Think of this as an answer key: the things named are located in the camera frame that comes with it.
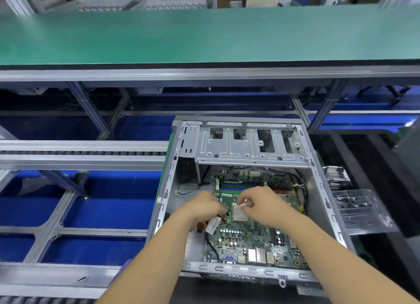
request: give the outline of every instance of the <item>motherboard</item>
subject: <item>motherboard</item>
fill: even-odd
[[[212,194],[228,210],[210,242],[224,263],[240,263],[272,267],[307,269],[307,263],[295,243],[285,232],[265,227],[246,216],[236,203],[242,191],[255,186],[269,186],[293,208],[299,211],[299,201],[292,177],[281,173],[248,170],[215,170]],[[207,260],[216,262],[210,248]]]

